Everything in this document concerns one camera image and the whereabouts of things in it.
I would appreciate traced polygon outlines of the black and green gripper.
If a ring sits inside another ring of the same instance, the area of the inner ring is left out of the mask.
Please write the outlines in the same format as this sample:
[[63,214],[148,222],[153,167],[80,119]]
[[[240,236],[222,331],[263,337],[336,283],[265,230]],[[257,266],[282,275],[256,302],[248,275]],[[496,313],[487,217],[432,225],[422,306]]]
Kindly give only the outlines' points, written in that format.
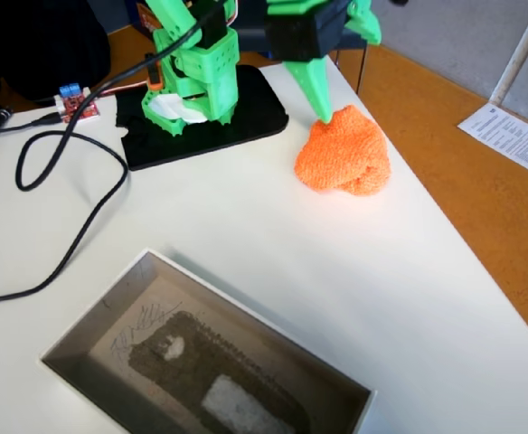
[[271,54],[283,61],[325,124],[334,111],[324,56],[340,42],[344,25],[371,45],[382,42],[371,0],[267,1],[265,34]]

